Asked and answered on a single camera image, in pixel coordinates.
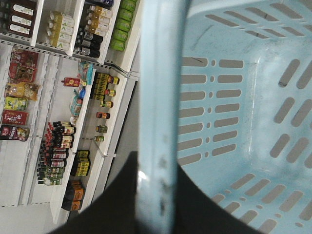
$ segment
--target basket handle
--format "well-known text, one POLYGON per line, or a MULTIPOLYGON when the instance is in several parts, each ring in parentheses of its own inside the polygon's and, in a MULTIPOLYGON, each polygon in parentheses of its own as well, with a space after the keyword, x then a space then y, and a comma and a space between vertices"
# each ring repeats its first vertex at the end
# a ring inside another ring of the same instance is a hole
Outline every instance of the basket handle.
POLYGON ((136 220, 142 234, 171 233, 184 23, 189 0, 144 1, 136 220))

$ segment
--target store shelf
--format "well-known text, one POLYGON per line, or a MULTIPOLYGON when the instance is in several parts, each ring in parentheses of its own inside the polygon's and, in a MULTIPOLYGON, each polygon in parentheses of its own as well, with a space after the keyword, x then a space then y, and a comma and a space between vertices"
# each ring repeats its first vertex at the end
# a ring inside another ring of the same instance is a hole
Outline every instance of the store shelf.
POLYGON ((113 63, 126 72, 129 72, 131 69, 132 61, 137 50, 137 45, 140 38, 142 10, 143 0, 138 0, 136 2, 136 9, 134 12, 135 17, 132 20, 132 26, 126 41, 125 50, 121 52, 109 48, 105 58, 105 62, 113 63))

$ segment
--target green bottle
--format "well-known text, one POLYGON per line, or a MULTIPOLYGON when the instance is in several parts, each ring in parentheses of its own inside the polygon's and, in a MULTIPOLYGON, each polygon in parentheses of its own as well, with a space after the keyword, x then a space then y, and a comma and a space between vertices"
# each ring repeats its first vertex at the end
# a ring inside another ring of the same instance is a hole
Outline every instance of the green bottle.
POLYGON ((124 19, 117 19, 115 23, 115 28, 125 32, 129 32, 131 28, 131 23, 124 19))
POLYGON ((127 32, 121 31, 119 29, 115 29, 113 31, 113 39, 126 42, 127 38, 128 38, 128 33, 127 32))
POLYGON ((134 1, 131 1, 131 0, 123 0, 120 3, 120 8, 134 12, 135 8, 136 8, 136 3, 134 1))
POLYGON ((114 50, 118 50, 118 51, 124 51, 125 50, 125 43, 123 41, 120 40, 116 40, 116 39, 112 39, 111 40, 111 44, 110 47, 114 50))
POLYGON ((133 13, 131 11, 126 10, 126 9, 120 8, 118 11, 117 17, 131 22, 131 20, 133 18, 133 13))

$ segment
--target dark fabric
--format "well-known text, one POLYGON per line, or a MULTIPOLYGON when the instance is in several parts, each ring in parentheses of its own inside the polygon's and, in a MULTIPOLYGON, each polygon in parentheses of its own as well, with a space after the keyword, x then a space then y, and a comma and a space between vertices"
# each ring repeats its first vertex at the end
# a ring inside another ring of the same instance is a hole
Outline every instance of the dark fabric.
MULTIPOLYGON (((137 152, 105 192, 51 234, 138 234, 135 226, 137 152)), ((219 208, 178 167, 175 234, 259 234, 219 208)))

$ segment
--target shopping basket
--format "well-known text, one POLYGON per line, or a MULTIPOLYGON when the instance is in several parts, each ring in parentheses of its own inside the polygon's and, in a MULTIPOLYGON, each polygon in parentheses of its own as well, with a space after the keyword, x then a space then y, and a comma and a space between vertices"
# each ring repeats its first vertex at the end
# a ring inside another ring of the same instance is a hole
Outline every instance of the shopping basket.
POLYGON ((251 227, 312 233, 312 1, 144 4, 140 222, 169 233, 177 155, 251 227))

